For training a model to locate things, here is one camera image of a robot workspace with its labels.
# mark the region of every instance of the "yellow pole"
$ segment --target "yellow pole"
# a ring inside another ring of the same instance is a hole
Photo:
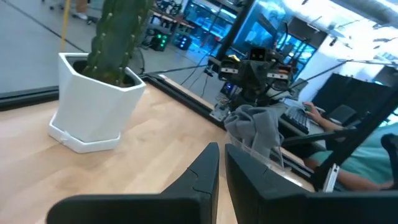
[[[69,19],[70,0],[65,1],[65,10],[63,12],[63,25],[61,35],[61,52],[65,51],[65,36],[67,35],[68,19]]]

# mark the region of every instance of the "floor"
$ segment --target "floor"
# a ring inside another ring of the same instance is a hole
[[[49,10],[55,2],[46,0],[42,4],[40,0],[0,0],[1,17],[7,18],[0,19],[0,30],[6,34],[0,35],[0,94],[58,85],[57,54],[60,51],[63,12],[57,8]],[[89,52],[94,34],[94,25],[88,26],[85,21],[70,18],[66,35],[69,44],[66,44],[65,51]],[[192,67],[203,58],[203,51],[194,46],[182,51],[168,45],[164,52],[149,49],[142,50],[142,53],[146,72]],[[131,67],[136,68],[138,63],[141,61],[131,62]],[[177,83],[189,77],[183,86],[215,104],[215,96],[223,82],[205,75],[203,70],[189,69],[165,75]]]
[[[116,149],[77,154],[47,134],[57,105],[0,113],[0,224],[44,224],[53,204],[76,194],[157,194],[209,142],[225,143],[222,129],[147,85]],[[234,224],[222,152],[217,223]]]

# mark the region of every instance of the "wooden table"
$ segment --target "wooden table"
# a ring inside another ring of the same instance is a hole
[[[47,134],[57,106],[0,113],[0,223],[45,223],[54,203],[76,194],[159,193],[209,142],[222,146],[225,140],[223,130],[148,85],[116,149],[77,154]],[[223,173],[217,221],[234,224]],[[313,190],[296,175],[284,175]]]

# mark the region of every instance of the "person's hand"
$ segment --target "person's hand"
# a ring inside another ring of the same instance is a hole
[[[311,108],[310,111],[306,111],[306,114],[308,114],[315,122],[319,123],[319,121],[322,119],[322,116],[315,105],[311,102],[303,102],[303,104]]]

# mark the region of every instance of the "person's leg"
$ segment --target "person's leg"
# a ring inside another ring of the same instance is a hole
[[[77,16],[80,19],[87,20],[87,0],[77,0],[76,1],[76,11],[77,11]]]

